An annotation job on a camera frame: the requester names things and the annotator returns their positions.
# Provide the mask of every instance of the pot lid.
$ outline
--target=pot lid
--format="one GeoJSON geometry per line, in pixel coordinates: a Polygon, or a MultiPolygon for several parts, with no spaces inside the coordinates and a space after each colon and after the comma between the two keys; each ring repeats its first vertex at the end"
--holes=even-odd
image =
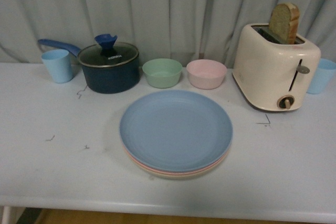
{"type": "Polygon", "coordinates": [[[109,68],[126,64],[139,55],[138,49],[126,42],[116,42],[117,36],[99,35],[95,40],[99,45],[84,48],[78,61],[88,67],[109,68]]]}

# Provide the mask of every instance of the toaster knob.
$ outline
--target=toaster knob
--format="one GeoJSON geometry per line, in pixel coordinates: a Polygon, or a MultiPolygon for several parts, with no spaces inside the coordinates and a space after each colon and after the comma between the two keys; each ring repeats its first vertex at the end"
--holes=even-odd
{"type": "Polygon", "coordinates": [[[290,107],[293,105],[293,103],[294,103],[294,97],[291,95],[286,95],[278,100],[278,107],[281,109],[289,110],[290,107]]]}

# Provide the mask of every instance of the plastic bowl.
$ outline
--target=plastic bowl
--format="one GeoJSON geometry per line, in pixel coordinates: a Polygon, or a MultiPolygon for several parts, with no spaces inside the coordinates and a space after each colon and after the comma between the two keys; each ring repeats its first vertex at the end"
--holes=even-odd
{"type": "Polygon", "coordinates": [[[226,75],[227,68],[215,60],[194,60],[187,65],[189,82],[199,89],[219,87],[226,75]]]}
{"type": "Polygon", "coordinates": [[[165,89],[175,86],[180,79],[182,64],[172,59],[154,59],[142,66],[149,85],[165,89]]]}

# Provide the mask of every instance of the blue lid handle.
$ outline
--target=blue lid handle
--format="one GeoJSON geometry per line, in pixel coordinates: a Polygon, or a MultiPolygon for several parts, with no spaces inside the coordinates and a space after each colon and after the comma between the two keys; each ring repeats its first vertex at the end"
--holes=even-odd
{"type": "Polygon", "coordinates": [[[117,35],[112,37],[110,34],[101,34],[95,36],[94,39],[103,50],[108,50],[113,48],[113,45],[116,42],[117,38],[117,35]]]}

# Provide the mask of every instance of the bowl rim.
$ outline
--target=bowl rim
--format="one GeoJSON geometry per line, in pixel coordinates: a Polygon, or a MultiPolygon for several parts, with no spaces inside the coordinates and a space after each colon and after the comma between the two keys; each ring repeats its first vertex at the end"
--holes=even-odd
{"type": "Polygon", "coordinates": [[[150,76],[150,77],[155,77],[155,78],[158,78],[158,79],[162,79],[162,78],[168,78],[168,77],[173,77],[173,76],[176,76],[178,74],[181,74],[182,72],[182,69],[183,69],[183,66],[182,64],[177,61],[177,60],[174,60],[174,59],[170,59],[170,58],[157,58],[157,59],[152,59],[152,60],[149,60],[147,61],[145,64],[142,65],[142,71],[145,73],[145,75],[147,76],[150,76]],[[166,76],[155,76],[153,75],[153,73],[148,73],[146,72],[146,69],[144,69],[144,66],[145,65],[148,65],[149,62],[153,63],[154,61],[162,61],[162,60],[166,60],[166,61],[170,61],[170,62],[174,62],[178,65],[178,71],[175,71],[175,72],[170,72],[171,74],[170,75],[166,75],[166,76]]]}

